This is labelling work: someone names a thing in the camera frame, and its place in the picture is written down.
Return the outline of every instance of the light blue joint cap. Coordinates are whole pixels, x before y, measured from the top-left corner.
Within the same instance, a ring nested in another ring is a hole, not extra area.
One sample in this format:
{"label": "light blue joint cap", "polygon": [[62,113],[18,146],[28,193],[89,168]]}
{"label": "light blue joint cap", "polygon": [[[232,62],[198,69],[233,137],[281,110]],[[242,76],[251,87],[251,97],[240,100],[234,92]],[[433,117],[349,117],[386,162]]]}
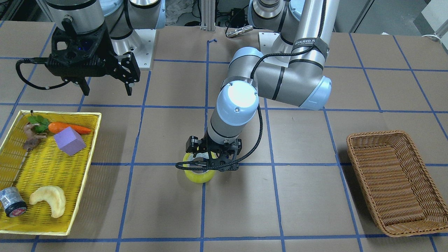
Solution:
{"label": "light blue joint cap", "polygon": [[232,63],[234,60],[236,60],[239,57],[247,56],[247,55],[254,55],[259,58],[263,57],[263,53],[260,52],[258,49],[253,47],[243,47],[238,49],[238,51],[233,55],[233,59],[230,63]]}
{"label": "light blue joint cap", "polygon": [[303,6],[305,5],[305,0],[291,0],[289,2],[289,11],[293,16],[300,22],[302,17]]}
{"label": "light blue joint cap", "polygon": [[159,18],[157,19],[157,24],[155,25],[156,29],[162,29],[165,27],[166,23],[166,15],[165,15],[165,0],[162,0],[160,3],[160,12],[159,12]]}
{"label": "light blue joint cap", "polygon": [[231,126],[248,123],[255,115],[257,107],[257,90],[249,83],[238,80],[225,85],[216,101],[218,115]]}
{"label": "light blue joint cap", "polygon": [[105,17],[114,13],[123,4],[123,0],[99,0]]}
{"label": "light blue joint cap", "polygon": [[256,26],[254,25],[254,21],[252,19],[252,6],[253,6],[253,0],[250,0],[249,7],[247,10],[247,22],[255,28]]}
{"label": "light blue joint cap", "polygon": [[323,76],[316,88],[299,108],[311,110],[321,109],[327,103],[331,91],[332,80]]}

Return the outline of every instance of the orange carrot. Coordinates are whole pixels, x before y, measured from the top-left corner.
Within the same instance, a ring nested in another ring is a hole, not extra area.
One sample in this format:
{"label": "orange carrot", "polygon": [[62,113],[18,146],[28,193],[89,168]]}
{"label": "orange carrot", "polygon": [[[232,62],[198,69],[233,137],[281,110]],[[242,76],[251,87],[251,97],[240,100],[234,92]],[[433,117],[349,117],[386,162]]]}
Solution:
{"label": "orange carrot", "polygon": [[48,130],[52,133],[59,133],[61,132],[63,129],[71,127],[72,129],[74,129],[76,132],[80,133],[80,134],[88,134],[90,133],[92,130],[83,126],[79,126],[76,124],[69,124],[69,123],[65,123],[65,122],[52,122],[48,125]]}

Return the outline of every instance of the purple block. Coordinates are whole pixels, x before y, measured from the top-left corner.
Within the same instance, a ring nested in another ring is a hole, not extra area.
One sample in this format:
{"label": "purple block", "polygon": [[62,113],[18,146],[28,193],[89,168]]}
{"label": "purple block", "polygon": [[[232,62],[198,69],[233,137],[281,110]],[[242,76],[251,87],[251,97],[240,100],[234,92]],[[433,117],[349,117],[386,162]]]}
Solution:
{"label": "purple block", "polygon": [[70,156],[86,147],[81,135],[71,127],[65,128],[56,134],[55,140],[59,149]]}

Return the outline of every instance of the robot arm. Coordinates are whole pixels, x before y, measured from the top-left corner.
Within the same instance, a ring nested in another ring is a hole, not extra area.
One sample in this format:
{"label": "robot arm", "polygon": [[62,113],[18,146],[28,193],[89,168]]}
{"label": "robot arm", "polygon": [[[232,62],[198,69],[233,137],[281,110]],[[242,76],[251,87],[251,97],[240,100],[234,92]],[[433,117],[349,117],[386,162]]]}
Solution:
{"label": "robot arm", "polygon": [[[177,168],[237,170],[238,162],[250,155],[261,139],[263,122],[258,96],[313,110],[325,105],[331,80],[322,72],[338,4],[339,0],[305,0],[304,4],[303,0],[251,1],[250,24],[280,32],[272,47],[274,53],[263,55],[251,47],[235,53],[204,137],[199,140],[190,136],[187,141],[187,153],[207,152],[210,158],[207,162],[180,162]],[[280,63],[287,60],[287,65],[264,61],[274,56]],[[257,110],[258,141],[246,155],[236,159],[241,150],[238,136]],[[218,153],[219,158],[213,158],[212,152]]]}
{"label": "robot arm", "polygon": [[[163,27],[164,0],[41,2],[57,25],[52,35],[52,52],[48,58],[19,60],[16,70],[20,79],[40,90],[54,89],[73,82],[79,85],[87,96],[90,89],[86,77],[111,75],[125,84],[126,92],[130,96],[132,86],[140,80],[140,69],[132,52],[138,44],[128,46],[127,43],[127,47],[117,50],[114,49],[111,35],[114,36],[113,39],[126,39],[133,34],[134,28]],[[149,20],[143,18],[148,15],[155,17]],[[64,82],[51,87],[36,86],[23,77],[20,71],[20,65],[23,63],[44,64],[53,75],[60,76]]]}

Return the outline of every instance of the peeled banana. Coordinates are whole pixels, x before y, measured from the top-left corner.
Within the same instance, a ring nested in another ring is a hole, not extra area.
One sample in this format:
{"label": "peeled banana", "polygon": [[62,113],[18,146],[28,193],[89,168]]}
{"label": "peeled banana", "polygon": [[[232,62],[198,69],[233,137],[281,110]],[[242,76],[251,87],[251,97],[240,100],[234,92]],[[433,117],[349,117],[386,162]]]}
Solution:
{"label": "peeled banana", "polygon": [[34,205],[39,201],[46,201],[52,209],[52,217],[58,218],[65,211],[64,190],[57,186],[44,186],[37,189],[30,196],[30,204]]}

